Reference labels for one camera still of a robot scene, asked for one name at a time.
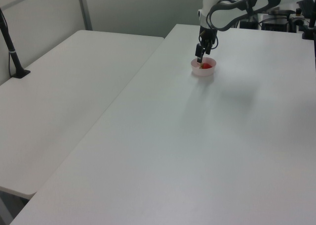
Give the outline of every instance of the white robot link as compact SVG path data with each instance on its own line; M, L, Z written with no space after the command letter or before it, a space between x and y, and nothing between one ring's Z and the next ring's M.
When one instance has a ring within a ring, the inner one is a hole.
M203 9L198 11L201 27L196 49L197 61L202 63L204 54L210 54L214 49L217 31L226 31L242 19L280 4L297 1L300 0L203 0Z

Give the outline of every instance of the black stand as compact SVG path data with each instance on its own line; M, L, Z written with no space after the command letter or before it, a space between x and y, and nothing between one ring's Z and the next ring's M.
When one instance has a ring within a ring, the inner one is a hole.
M303 39L305 40L314 40L314 34L315 34L315 22L316 22L316 0L313 6L313 12L312 17L310 20L310 24L308 25L308 28L303 33Z
M21 66L20 60L18 58L18 55L17 55L15 48L14 48L14 45L12 43L11 37L9 35L9 29L8 29L7 23L5 21L5 18L4 18L4 15L3 15L1 9L0 9L0 29L1 29L6 46L9 49L9 53L11 55L11 58L13 60L15 68L16 68L16 73L12 77L19 78L19 79L23 78L24 76L28 75L31 71L25 70Z

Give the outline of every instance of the red strawberry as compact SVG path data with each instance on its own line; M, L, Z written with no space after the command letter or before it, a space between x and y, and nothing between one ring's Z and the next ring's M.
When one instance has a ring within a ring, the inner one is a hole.
M201 68L202 68L202 69L208 69L208 68L212 68L212 66L209 65L208 63L204 63Z

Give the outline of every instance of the pink bowl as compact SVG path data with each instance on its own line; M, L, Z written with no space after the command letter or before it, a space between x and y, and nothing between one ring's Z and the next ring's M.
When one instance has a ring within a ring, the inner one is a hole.
M214 73L216 61L212 58L203 58L202 63L208 63L212 67L207 68L207 69L200 69L200 63L198 63L198 59L196 58L196 59L192 60L192 62L191 62L193 73L197 76L200 76L200 77L206 77L206 76L212 75Z

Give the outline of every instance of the white tabletop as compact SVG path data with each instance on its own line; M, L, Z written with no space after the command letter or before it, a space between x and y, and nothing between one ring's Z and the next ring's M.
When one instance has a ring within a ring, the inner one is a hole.
M0 87L0 190L30 198L161 44L79 31Z
M173 29L12 225L315 224L314 43L219 32L198 78L198 32Z

